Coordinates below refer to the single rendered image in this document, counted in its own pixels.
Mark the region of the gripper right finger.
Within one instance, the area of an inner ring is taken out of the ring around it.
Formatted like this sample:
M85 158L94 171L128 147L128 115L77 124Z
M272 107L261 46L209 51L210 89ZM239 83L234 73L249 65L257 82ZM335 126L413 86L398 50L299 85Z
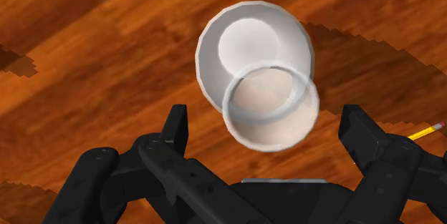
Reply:
M338 137L363 178L335 224L398 224L408 200L447 224L447 152L432 155L384 132L356 104L343 107Z

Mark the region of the white bowl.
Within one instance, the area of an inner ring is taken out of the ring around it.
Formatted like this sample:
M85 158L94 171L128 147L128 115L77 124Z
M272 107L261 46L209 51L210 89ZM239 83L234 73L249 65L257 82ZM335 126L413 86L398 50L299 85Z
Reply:
M222 9L201 32L196 79L220 112L229 82L250 64L270 60L287 62L305 77L314 77L314 49L299 20L276 4L242 1Z

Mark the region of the yellow pencil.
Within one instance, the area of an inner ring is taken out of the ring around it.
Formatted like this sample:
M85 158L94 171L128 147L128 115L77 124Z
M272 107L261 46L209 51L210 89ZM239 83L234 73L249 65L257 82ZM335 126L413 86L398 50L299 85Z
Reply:
M422 137L425 137L426 135L429 135L429 134L431 134L431 133L433 133L435 131L438 131L438 130L442 129L445 126L446 126L445 122L439 122L436 125L432 125L432 126L430 126L428 128L425 128L424 130L421 130L420 132L417 132L417 133L414 133L414 134L408 136L408 138L413 140L413 141L415 141L417 139L420 139Z

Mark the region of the clear glass cup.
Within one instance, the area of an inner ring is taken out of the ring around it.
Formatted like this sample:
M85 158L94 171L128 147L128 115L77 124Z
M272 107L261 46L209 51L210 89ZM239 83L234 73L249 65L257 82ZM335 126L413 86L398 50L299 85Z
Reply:
M285 62L244 67L223 96L222 116L234 139L259 152L279 152L302 141L319 116L312 78Z

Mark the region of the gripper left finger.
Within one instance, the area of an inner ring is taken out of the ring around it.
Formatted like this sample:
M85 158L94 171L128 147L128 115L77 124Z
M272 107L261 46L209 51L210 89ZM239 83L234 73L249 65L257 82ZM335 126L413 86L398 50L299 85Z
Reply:
M273 224L195 159L184 157L188 115L175 104L161 133L140 136L125 153L84 152L42 224L117 224L145 198L167 224Z

